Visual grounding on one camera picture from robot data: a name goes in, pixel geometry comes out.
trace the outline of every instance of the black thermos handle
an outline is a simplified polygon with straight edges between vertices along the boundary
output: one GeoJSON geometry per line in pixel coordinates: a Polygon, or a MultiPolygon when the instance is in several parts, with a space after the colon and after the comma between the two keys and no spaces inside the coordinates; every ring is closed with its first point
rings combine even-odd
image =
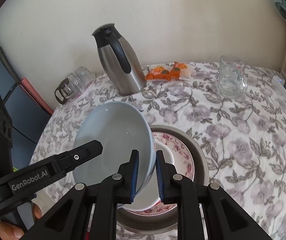
{"type": "Polygon", "coordinates": [[[117,57],[117,60],[119,61],[120,65],[121,65],[122,70],[126,74],[129,74],[131,72],[131,65],[130,65],[127,57],[125,56],[123,48],[122,48],[119,40],[115,36],[115,34],[109,33],[105,36],[105,39],[108,41],[108,43],[112,47],[112,50],[114,51],[114,53],[117,57]]]}

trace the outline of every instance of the finger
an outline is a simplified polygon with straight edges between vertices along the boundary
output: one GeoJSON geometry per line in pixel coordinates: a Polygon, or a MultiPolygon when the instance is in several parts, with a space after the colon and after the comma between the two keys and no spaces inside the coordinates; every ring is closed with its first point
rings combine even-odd
{"type": "Polygon", "coordinates": [[[21,228],[0,221],[0,237],[2,240],[18,240],[24,235],[21,228]]]}
{"type": "Polygon", "coordinates": [[[33,203],[33,213],[37,219],[40,219],[42,217],[42,211],[35,203],[33,203]]]}

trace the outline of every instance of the power strip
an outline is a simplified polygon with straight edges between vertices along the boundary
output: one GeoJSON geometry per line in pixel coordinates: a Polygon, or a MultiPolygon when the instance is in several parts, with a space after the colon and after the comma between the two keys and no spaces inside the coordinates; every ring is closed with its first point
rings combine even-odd
{"type": "Polygon", "coordinates": [[[279,76],[273,76],[272,84],[278,89],[279,92],[283,95],[286,101],[286,89],[284,88],[285,80],[279,76]]]}

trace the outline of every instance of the glass cup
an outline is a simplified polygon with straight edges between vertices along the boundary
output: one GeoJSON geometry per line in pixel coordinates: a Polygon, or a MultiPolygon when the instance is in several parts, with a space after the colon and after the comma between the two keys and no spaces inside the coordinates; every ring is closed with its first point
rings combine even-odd
{"type": "Polygon", "coordinates": [[[84,83],[78,78],[74,78],[70,81],[71,86],[73,87],[74,91],[77,94],[81,94],[85,91],[86,86],[84,85],[84,83]]]}
{"type": "Polygon", "coordinates": [[[233,55],[223,55],[220,59],[217,88],[221,94],[234,98],[247,91],[247,80],[244,77],[245,64],[233,55]]]}
{"type": "Polygon", "coordinates": [[[83,82],[85,87],[88,87],[90,83],[94,80],[95,76],[85,67],[78,67],[75,70],[75,75],[83,82]]]}
{"type": "Polygon", "coordinates": [[[75,76],[75,74],[74,74],[73,72],[69,73],[66,77],[67,77],[67,79],[68,79],[69,81],[71,81],[71,80],[73,80],[73,79],[76,78],[76,76],[75,76]]]}
{"type": "Polygon", "coordinates": [[[61,104],[65,104],[68,99],[72,98],[75,94],[74,88],[72,87],[72,85],[69,82],[68,78],[65,78],[60,84],[59,86],[56,88],[54,95],[56,97],[56,100],[61,104]]]}

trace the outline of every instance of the table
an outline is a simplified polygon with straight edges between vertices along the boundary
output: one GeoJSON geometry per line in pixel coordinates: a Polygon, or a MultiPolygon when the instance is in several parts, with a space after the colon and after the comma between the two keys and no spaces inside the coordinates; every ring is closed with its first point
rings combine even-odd
{"type": "MultiPolygon", "coordinates": [[[[77,100],[56,108],[31,163],[72,149],[82,122],[99,105],[128,102],[149,124],[173,126],[193,137],[206,156],[210,182],[219,183],[273,239],[286,239],[286,102],[271,83],[278,73],[246,66],[247,93],[229,99],[217,92],[217,63],[187,64],[194,69],[191,80],[148,81],[142,92],[126,97],[106,74],[97,76],[77,100]]],[[[74,184],[70,172],[45,191],[56,202],[74,184]]],[[[177,230],[144,236],[118,226],[117,238],[174,240],[177,230]]]]}

